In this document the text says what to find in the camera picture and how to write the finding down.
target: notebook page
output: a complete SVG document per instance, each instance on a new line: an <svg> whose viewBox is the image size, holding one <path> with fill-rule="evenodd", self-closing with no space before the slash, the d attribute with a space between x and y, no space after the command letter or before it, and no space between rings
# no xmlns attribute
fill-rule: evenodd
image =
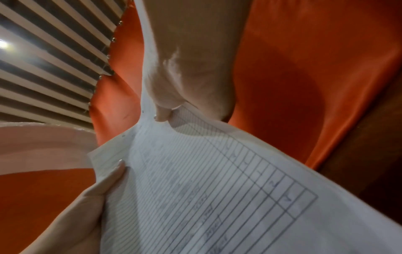
<svg viewBox="0 0 402 254"><path fill-rule="evenodd" d="M400 253L401 227L277 149L191 105L140 121L90 154L107 197L101 253Z"/></svg>

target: white paper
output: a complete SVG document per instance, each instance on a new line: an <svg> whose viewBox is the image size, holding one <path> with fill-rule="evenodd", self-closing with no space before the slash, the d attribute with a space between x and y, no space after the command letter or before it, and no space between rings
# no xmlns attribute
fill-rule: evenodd
<svg viewBox="0 0 402 254"><path fill-rule="evenodd" d="M402 253L399 225L252 135L191 105L157 123L145 89L142 111L90 154L97 178L129 168L107 197L102 254Z"/></svg>

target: orange upholstery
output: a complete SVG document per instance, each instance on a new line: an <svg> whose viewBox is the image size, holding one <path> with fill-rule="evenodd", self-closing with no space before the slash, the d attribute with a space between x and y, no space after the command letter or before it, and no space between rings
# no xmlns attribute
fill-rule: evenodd
<svg viewBox="0 0 402 254"><path fill-rule="evenodd" d="M1 253L21 252L94 182L93 169L0 175Z"/></svg>
<svg viewBox="0 0 402 254"><path fill-rule="evenodd" d="M401 11L399 0L255 0L235 63L229 123L317 168L401 65ZM111 66L136 94L140 35L129 8L111 45ZM137 111L129 112L130 123L123 117L138 101L100 83L110 89L97 92L91 108L101 144L136 123ZM112 108L123 112L111 115Z"/></svg>

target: light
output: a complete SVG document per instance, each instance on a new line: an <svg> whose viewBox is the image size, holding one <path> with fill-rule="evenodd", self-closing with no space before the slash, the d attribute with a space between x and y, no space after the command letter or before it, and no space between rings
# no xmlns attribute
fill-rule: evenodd
<svg viewBox="0 0 402 254"><path fill-rule="evenodd" d="M0 40L0 49L7 49L8 43L6 41Z"/></svg>

